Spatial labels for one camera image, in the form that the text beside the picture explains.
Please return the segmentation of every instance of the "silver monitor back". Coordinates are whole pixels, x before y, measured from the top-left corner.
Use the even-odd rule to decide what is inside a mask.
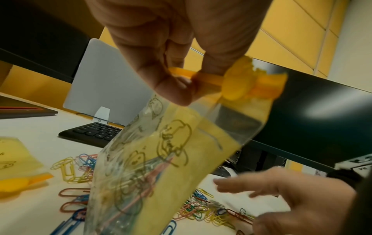
[[[63,107],[91,116],[105,107],[110,122],[127,125],[151,94],[118,49],[91,39]]]

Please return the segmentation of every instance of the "desk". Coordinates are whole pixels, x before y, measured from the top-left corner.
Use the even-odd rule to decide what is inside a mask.
[[[25,101],[13,96],[10,98]],[[77,156],[81,153],[95,154],[101,148],[58,138],[58,133],[91,123],[92,121],[72,113],[57,110],[59,113],[53,117],[34,117],[0,120],[0,135],[16,137],[28,148],[31,154],[41,161],[47,169],[59,160],[69,156]],[[49,185],[38,189],[22,192],[20,195],[0,200],[0,235],[29,235],[50,234],[70,214],[59,212],[59,207],[68,199],[58,197],[58,193],[68,187],[86,187],[86,184],[67,184],[62,180],[59,170],[50,171],[55,177],[48,180]],[[241,202],[250,208],[253,214],[261,214],[267,211],[285,211],[288,206],[281,198],[272,196],[249,199],[246,195],[220,194],[215,190],[212,180],[217,178],[208,175],[200,184],[200,187],[215,196],[217,201],[225,204],[227,201]],[[205,222],[182,220],[177,223],[174,235],[191,234],[235,234],[226,227],[215,227]],[[73,235],[83,234],[83,225],[80,225]]]

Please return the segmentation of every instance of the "black keyboard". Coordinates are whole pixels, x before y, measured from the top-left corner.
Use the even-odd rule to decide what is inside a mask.
[[[99,122],[64,130],[58,134],[68,139],[96,147],[105,147],[122,129],[101,124]]]

